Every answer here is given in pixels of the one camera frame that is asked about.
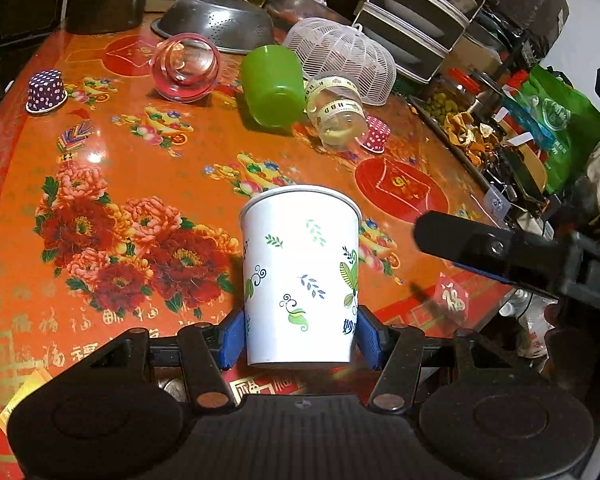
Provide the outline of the white paper cup green print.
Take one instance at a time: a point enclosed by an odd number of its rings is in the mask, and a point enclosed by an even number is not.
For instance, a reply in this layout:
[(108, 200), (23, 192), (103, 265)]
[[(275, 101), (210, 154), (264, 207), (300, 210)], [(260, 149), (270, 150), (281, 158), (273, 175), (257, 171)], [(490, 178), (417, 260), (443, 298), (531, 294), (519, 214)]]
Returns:
[(358, 322), (358, 232), (348, 196), (317, 185), (272, 188), (240, 212), (247, 362), (347, 364)]

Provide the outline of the green plastic cup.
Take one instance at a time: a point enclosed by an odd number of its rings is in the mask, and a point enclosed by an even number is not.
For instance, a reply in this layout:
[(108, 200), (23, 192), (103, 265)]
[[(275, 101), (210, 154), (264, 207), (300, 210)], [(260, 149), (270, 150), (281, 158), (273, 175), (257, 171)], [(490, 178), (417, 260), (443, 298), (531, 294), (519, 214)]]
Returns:
[(306, 107), (298, 56), (286, 47), (268, 44), (245, 56), (239, 79), (252, 118), (266, 128), (286, 128)]

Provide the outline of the coin on table edge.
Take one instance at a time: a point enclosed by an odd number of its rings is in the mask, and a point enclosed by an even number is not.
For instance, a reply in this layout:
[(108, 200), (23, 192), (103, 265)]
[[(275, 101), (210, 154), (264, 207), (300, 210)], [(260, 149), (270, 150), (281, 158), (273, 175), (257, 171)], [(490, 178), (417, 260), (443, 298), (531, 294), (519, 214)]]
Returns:
[(182, 378), (174, 377), (164, 380), (160, 384), (160, 388), (170, 396), (173, 396), (178, 403), (185, 403), (187, 401), (187, 393)]

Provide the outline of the green shopping bag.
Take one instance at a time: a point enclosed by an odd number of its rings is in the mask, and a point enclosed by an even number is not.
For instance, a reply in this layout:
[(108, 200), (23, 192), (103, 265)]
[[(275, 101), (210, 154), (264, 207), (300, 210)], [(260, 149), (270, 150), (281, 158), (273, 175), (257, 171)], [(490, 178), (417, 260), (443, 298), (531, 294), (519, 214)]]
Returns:
[(524, 111), (516, 121), (545, 154), (547, 192), (562, 192), (600, 142), (600, 111), (564, 73), (539, 65), (516, 73), (502, 90)]

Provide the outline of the tray of dried peels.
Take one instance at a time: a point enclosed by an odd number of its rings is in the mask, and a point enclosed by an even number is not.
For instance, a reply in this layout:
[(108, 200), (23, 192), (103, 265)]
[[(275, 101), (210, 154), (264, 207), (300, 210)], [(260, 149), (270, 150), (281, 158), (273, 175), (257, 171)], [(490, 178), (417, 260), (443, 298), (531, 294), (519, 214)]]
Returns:
[(514, 197), (542, 200), (546, 171), (527, 142), (528, 133), (506, 136), (506, 124), (479, 122), (442, 94), (426, 100), (410, 96), (408, 102), (484, 186), (513, 188)]

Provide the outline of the red lid pickle jar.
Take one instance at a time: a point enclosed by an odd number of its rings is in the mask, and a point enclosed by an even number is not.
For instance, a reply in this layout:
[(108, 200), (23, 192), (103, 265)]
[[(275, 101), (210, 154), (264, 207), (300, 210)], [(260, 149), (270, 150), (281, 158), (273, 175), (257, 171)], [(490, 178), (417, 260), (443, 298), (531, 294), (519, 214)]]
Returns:
[(467, 112), (480, 93), (480, 86), (468, 73), (458, 68), (434, 76), (422, 90), (424, 110), (439, 124), (447, 114)]

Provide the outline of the red polka dot cupcake liner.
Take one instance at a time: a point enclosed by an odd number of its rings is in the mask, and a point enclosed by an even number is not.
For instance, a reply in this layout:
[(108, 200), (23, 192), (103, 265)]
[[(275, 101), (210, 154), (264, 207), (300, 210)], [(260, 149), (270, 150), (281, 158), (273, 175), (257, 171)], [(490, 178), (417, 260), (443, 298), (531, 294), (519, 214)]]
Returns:
[(373, 154), (382, 154), (385, 151), (387, 141), (391, 134), (390, 127), (379, 118), (366, 116), (367, 131), (356, 138), (361, 148)]

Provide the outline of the clear jar yellow label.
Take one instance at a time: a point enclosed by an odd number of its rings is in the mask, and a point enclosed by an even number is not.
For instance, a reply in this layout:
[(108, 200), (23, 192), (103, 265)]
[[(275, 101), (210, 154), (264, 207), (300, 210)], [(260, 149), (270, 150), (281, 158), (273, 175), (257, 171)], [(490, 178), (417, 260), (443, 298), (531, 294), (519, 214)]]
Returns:
[(306, 114), (325, 148), (346, 150), (368, 133), (358, 87), (341, 76), (310, 79), (304, 85)]

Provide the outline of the black covered appliance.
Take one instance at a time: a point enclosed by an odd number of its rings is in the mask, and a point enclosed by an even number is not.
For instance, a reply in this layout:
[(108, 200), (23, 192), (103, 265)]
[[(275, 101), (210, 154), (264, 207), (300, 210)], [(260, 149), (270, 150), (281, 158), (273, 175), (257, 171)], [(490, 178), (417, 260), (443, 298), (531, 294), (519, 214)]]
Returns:
[(567, 0), (488, 0), (488, 7), (521, 32), (522, 52), (530, 64), (546, 58), (570, 15)]

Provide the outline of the white tiered dish rack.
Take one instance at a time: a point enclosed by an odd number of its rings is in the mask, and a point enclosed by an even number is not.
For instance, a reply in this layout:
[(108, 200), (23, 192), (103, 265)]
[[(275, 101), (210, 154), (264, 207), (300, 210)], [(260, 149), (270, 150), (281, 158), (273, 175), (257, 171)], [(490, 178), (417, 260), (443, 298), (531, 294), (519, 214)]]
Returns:
[(486, 0), (365, 0), (354, 24), (388, 49), (402, 76), (426, 84)]

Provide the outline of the purple polka dot cupcake liner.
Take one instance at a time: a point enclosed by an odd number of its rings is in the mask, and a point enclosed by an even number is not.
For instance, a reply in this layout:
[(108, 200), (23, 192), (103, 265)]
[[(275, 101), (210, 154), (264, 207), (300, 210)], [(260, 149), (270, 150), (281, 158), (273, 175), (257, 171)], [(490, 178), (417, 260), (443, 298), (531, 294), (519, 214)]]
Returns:
[(30, 114), (45, 114), (56, 110), (68, 99), (64, 78), (60, 70), (41, 70), (28, 83), (26, 111)]

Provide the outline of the white mesh food cover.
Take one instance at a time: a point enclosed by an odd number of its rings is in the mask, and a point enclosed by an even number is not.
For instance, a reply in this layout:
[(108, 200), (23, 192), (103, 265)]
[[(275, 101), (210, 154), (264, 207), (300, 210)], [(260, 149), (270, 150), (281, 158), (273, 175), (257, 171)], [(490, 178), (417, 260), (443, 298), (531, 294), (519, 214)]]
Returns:
[(383, 106), (396, 82), (396, 62), (361, 29), (326, 18), (304, 18), (289, 29), (283, 46), (298, 56), (304, 78), (347, 78), (364, 104)]

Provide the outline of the stainless steel colander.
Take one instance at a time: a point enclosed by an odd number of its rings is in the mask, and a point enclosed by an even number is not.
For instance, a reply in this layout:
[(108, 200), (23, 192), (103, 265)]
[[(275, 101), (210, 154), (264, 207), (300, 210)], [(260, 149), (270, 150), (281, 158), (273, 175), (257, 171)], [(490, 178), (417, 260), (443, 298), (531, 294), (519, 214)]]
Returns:
[(275, 44), (270, 16), (244, 0), (178, 0), (150, 28), (162, 38), (197, 34), (230, 54), (245, 55)]

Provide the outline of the steel basin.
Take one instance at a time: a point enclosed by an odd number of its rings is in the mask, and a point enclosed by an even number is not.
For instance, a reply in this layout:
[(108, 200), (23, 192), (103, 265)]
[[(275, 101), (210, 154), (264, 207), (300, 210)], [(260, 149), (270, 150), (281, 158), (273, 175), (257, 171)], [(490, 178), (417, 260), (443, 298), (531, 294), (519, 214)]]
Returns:
[(351, 21), (316, 0), (265, 0), (263, 9), (272, 18), (274, 27), (288, 32), (305, 18), (324, 18), (343, 25)]

